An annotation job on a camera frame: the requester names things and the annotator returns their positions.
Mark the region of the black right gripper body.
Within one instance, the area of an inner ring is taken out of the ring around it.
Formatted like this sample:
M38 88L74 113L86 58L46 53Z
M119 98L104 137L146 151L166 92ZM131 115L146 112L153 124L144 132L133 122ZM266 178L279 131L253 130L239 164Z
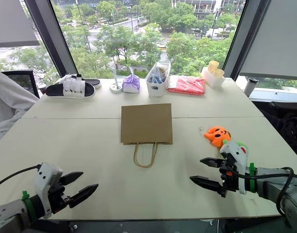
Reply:
M226 197L228 191L236 192L239 188L238 184L238 170L237 166L231 161L226 159L218 159L219 172L223 181L219 194Z

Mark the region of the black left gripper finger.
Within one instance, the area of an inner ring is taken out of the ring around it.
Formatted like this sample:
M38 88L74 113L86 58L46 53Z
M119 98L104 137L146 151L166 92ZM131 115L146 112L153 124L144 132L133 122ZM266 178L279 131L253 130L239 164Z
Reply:
M99 184L92 184L84 189L80 190L76 195L70 197L70 200L68 202L68 205L70 208L74 208L78 204L85 201L87 198L89 198L98 188Z
M82 175L83 175L83 172L81 172L81 171L71 172L67 175L60 177L59 184L66 186L66 185L71 184L72 182L76 181Z

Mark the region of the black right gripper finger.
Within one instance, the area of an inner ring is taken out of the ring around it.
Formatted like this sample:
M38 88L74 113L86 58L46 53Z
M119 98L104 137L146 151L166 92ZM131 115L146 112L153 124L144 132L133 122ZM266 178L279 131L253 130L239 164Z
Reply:
M217 159L217 158L211 158L211 157L206 157L203 159L200 159L200 162L210 166L210 167L215 167L215 168L220 168L221 165L226 162L225 159Z
M219 182L212 181L207 177L190 176L189 179L202 188L214 191L220 195L223 193L223 187L219 184Z

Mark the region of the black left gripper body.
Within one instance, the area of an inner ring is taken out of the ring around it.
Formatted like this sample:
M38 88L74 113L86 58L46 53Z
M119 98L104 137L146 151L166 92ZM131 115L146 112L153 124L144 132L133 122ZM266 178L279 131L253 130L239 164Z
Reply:
M67 206L74 208L73 199L70 196L64 194L65 186L72 183L73 181L57 181L49 189L49 203L51 212L56 214L63 210Z

